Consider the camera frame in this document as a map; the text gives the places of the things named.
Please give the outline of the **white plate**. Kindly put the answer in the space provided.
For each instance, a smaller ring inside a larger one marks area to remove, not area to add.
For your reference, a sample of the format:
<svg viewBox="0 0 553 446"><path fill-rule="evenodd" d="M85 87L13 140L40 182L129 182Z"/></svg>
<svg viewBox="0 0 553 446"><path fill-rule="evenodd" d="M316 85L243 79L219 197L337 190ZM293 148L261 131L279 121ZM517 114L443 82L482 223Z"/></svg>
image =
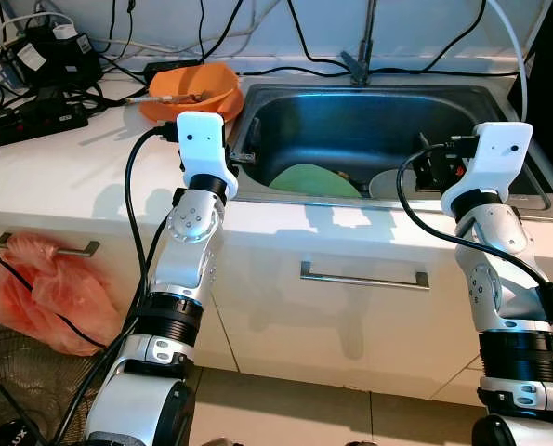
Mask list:
<svg viewBox="0 0 553 446"><path fill-rule="evenodd" d="M396 201L398 200L398 192L396 192L396 174L395 169L383 171L374 175L368 183L368 196L373 200ZM434 192L422 192L416 187L416 174L412 169L404 171L401 181L399 182L404 196L409 201L412 200L428 200L433 199L436 194Z"/></svg>

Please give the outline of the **stainless steel sink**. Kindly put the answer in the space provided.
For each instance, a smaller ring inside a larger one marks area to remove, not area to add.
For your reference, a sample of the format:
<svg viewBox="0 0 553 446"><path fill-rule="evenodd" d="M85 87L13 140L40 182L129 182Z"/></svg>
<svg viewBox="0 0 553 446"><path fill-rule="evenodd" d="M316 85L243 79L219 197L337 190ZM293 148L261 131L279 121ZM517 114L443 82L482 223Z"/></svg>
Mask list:
<svg viewBox="0 0 553 446"><path fill-rule="evenodd" d="M438 143L513 115L503 113L492 90L478 85L253 84L230 132L229 146L257 149L257 162L237 175L237 197L248 203L399 209L399 200L370 199L368 183L383 171L398 170L417 149L417 136ZM268 187L294 164L343 173L362 197Z"/></svg>

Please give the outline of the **orange plastic plate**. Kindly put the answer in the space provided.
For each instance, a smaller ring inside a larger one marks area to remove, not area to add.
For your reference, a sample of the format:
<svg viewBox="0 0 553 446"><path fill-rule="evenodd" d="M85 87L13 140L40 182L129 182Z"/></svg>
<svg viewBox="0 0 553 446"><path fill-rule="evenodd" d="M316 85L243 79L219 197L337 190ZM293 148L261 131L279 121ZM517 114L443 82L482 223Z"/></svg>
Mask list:
<svg viewBox="0 0 553 446"><path fill-rule="evenodd" d="M238 88L201 101L194 99L194 94L170 95L166 97L166 101L141 102L138 109L145 119L154 123L175 122L183 112L213 113L230 123L242 113L244 107L244 94Z"/></svg>

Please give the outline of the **black appliance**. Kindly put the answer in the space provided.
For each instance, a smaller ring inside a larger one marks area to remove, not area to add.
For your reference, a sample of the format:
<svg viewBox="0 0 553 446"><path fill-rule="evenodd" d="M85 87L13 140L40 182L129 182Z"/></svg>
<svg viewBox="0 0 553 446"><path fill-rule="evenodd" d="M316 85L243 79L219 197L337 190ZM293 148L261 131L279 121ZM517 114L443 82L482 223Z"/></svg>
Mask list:
<svg viewBox="0 0 553 446"><path fill-rule="evenodd" d="M553 186L553 0L513 0L525 21L528 99L526 122L533 128L531 152Z"/></svg>

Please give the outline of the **red plastic bag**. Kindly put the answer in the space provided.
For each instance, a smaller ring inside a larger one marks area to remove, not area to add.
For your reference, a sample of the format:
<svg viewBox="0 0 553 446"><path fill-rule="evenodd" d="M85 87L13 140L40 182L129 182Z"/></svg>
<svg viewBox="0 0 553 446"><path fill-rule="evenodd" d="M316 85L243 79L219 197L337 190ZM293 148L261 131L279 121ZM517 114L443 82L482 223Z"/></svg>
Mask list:
<svg viewBox="0 0 553 446"><path fill-rule="evenodd" d="M93 356L119 335L127 300L97 265L59 250L46 235L11 235L1 259L29 285L0 264L0 324L59 353Z"/></svg>

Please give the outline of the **black power strip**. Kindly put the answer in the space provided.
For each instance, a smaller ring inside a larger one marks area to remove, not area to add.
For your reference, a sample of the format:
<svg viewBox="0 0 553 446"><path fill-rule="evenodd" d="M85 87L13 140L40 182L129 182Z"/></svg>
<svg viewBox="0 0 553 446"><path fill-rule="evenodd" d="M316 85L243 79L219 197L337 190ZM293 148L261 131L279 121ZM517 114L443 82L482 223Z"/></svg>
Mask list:
<svg viewBox="0 0 553 446"><path fill-rule="evenodd" d="M86 108L59 98L21 103L0 110L0 146L40 138L88 125Z"/></svg>

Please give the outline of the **white kitchen cabinet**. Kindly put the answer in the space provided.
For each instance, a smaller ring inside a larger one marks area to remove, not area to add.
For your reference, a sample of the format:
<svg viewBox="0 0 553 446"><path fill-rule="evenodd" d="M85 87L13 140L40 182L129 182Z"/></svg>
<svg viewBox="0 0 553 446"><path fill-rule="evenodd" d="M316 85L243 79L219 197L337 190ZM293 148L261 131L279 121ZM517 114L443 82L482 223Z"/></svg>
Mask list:
<svg viewBox="0 0 553 446"><path fill-rule="evenodd" d="M404 213L231 203L204 368L429 399L479 353L454 246Z"/></svg>

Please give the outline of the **metal faucet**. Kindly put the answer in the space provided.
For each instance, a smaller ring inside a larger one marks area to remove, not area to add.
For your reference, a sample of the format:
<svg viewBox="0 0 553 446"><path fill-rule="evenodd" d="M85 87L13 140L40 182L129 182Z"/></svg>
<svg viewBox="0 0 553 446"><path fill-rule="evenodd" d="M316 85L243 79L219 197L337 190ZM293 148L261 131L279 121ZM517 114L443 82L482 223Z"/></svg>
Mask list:
<svg viewBox="0 0 553 446"><path fill-rule="evenodd" d="M364 20L362 21L362 32L360 45L354 54L348 51L341 51L339 57L349 73L349 83L355 86L369 85L371 48L373 48L373 32L376 21L376 9L378 0L368 0Z"/></svg>

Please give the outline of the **black power adapter brick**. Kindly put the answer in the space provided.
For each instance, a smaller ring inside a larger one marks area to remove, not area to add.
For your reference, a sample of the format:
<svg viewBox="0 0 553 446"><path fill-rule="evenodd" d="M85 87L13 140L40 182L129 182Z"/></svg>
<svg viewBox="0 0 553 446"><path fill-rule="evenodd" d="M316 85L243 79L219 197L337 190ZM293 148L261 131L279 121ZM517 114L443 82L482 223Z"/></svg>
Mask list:
<svg viewBox="0 0 553 446"><path fill-rule="evenodd" d="M160 72L174 71L179 68L194 67L194 65L200 65L198 59L179 59L179 60L166 60L165 62L150 62L145 64L143 72L141 75L144 76L145 80L149 83L152 78Z"/></svg>

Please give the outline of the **black charger with white label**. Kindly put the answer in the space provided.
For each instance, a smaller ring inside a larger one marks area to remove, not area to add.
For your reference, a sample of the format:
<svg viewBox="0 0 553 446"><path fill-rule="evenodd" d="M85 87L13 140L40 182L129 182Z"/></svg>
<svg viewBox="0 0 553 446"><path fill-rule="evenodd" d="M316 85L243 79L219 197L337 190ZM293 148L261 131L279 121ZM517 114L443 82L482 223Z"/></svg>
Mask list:
<svg viewBox="0 0 553 446"><path fill-rule="evenodd" d="M0 63L30 89L90 86L103 76L99 52L71 24L26 27L4 48Z"/></svg>

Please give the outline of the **green plate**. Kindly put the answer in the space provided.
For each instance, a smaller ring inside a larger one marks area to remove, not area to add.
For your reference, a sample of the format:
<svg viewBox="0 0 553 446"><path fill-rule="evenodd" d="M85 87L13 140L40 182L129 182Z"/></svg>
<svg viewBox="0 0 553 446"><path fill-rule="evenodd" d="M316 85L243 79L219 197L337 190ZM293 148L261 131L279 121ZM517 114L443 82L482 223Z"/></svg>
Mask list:
<svg viewBox="0 0 553 446"><path fill-rule="evenodd" d="M281 171L268 184L272 190L330 197L362 197L347 176L315 164L297 163Z"/></svg>

